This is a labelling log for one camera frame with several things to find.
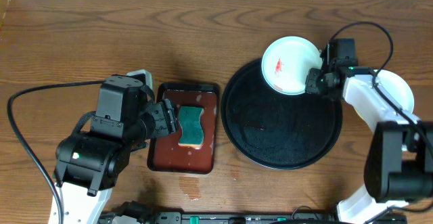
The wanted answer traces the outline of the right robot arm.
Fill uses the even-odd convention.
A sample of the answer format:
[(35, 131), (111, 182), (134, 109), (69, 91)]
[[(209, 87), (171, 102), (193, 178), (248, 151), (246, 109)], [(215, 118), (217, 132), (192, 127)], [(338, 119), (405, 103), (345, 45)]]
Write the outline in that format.
[(338, 203), (342, 223), (373, 223), (393, 210), (411, 212), (411, 202), (432, 197), (432, 123), (403, 109), (366, 67), (318, 68), (306, 76), (306, 92), (343, 99), (365, 121), (373, 139), (364, 184)]

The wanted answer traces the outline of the light blue plate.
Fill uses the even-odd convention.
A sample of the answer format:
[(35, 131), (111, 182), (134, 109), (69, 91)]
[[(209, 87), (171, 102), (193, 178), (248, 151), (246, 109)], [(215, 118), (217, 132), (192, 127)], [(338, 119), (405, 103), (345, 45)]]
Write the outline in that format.
[(267, 47), (261, 62), (267, 84), (284, 95), (300, 95), (306, 89), (311, 68), (320, 68), (319, 50), (302, 37), (283, 37)]
[(413, 92), (403, 78), (391, 71), (382, 70), (378, 73), (377, 80), (380, 89), (384, 89), (388, 95), (391, 95), (402, 109), (413, 112), (415, 106)]

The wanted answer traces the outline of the yellow plate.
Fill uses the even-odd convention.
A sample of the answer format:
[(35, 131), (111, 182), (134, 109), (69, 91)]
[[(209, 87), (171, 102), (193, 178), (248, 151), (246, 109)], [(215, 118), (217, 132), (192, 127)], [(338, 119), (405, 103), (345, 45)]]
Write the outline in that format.
[(362, 120), (367, 121), (367, 119), (369, 118), (368, 107), (360, 105), (360, 106), (353, 106), (353, 108)]

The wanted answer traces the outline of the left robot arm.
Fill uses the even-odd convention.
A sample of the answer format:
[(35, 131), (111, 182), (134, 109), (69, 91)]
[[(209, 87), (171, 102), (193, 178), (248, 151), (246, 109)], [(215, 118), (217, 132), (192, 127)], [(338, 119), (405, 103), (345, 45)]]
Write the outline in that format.
[(59, 200), (50, 223), (96, 223), (131, 152), (178, 129), (167, 99), (157, 102), (146, 70), (112, 75), (100, 87), (97, 108), (84, 114), (56, 150)]

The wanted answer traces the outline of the green scouring sponge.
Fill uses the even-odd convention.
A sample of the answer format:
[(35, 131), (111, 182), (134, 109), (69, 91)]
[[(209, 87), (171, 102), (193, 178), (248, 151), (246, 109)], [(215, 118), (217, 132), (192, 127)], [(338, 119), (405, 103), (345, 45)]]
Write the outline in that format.
[(204, 140), (204, 130), (201, 125), (203, 108), (182, 106), (179, 110), (179, 125), (182, 133), (179, 140), (180, 146), (200, 149)]

